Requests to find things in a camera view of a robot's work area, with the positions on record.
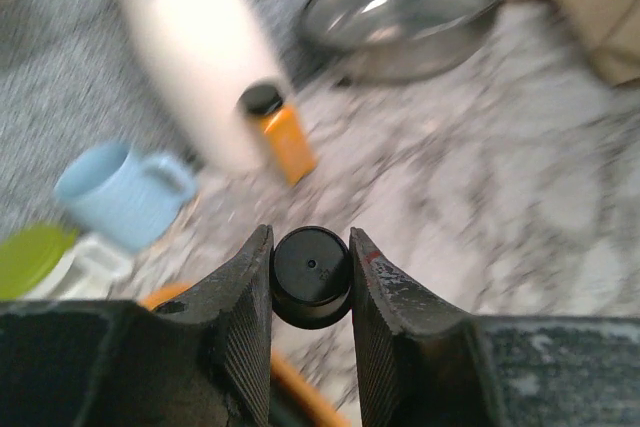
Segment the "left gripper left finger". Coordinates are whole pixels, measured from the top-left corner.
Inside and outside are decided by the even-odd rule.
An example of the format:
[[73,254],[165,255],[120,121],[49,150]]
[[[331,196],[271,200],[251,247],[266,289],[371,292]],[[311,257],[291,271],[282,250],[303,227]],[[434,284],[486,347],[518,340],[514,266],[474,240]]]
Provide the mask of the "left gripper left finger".
[[1,306],[5,426],[264,426],[273,233],[149,311],[128,300]]

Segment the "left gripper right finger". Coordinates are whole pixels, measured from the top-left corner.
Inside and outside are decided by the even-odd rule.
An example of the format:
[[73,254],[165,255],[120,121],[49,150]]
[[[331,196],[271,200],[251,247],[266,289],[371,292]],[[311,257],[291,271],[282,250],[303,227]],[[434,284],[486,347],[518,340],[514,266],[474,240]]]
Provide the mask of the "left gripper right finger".
[[635,426],[632,317],[472,315],[350,233],[366,426]]

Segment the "orange plastic storage basket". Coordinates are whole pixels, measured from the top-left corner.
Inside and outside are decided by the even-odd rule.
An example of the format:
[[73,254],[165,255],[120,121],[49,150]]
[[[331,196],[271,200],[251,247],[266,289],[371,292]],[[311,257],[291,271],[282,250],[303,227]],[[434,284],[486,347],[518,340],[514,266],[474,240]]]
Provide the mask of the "orange plastic storage basket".
[[271,426],[350,426],[350,422],[275,350],[271,354]]

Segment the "black capsule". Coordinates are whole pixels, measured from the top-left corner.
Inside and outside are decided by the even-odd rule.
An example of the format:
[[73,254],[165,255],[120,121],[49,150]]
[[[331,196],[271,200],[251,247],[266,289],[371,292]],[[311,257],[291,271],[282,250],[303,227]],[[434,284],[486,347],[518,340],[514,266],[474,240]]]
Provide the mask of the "black capsule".
[[351,308],[353,261],[342,239],[319,226],[284,236],[270,261],[272,308],[289,325],[323,329]]

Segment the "light blue mug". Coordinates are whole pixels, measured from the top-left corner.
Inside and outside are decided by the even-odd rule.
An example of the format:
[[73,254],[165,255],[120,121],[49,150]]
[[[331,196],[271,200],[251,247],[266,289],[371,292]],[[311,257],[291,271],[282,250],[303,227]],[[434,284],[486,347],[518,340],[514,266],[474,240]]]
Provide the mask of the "light blue mug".
[[71,218],[130,253],[161,238],[197,192],[191,170],[175,156],[140,156],[117,141],[85,151],[54,187]]

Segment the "green lid white cup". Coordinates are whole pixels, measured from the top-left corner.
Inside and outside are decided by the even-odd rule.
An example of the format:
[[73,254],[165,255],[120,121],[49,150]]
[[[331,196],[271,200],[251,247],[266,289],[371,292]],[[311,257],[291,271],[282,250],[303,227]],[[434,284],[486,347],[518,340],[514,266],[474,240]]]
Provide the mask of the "green lid white cup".
[[100,299],[133,258],[95,233],[37,223],[1,242],[1,299]]

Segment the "orange spice bottle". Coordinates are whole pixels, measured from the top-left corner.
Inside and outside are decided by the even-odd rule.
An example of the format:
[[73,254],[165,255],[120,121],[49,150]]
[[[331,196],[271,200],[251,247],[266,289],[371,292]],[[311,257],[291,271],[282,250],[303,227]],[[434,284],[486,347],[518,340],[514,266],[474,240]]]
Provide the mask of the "orange spice bottle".
[[275,85],[250,86],[240,97],[240,103],[289,184],[297,184],[314,170],[315,155],[296,109]]

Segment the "white thermos jug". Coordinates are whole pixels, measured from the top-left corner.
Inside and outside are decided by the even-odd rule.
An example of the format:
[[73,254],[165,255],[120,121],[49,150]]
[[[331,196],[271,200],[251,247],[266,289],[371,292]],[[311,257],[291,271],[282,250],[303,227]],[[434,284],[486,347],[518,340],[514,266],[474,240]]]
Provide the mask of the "white thermos jug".
[[228,172],[263,168],[267,151],[240,104],[261,81],[289,87],[247,0],[119,0],[140,64],[192,147]]

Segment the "steel pot with lid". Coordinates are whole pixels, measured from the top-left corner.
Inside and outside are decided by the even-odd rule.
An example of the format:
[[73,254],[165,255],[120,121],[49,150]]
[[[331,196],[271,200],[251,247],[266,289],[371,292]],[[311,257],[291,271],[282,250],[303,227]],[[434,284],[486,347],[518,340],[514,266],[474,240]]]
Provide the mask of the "steel pot with lid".
[[453,69],[488,40],[503,0],[308,0],[301,37],[343,77],[401,84]]

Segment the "cardboard pieces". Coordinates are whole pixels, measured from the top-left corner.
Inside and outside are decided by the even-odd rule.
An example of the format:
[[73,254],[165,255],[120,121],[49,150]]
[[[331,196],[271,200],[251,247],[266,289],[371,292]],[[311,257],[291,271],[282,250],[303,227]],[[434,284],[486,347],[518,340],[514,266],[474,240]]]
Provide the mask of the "cardboard pieces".
[[554,0],[596,74],[611,86],[639,82],[639,0]]

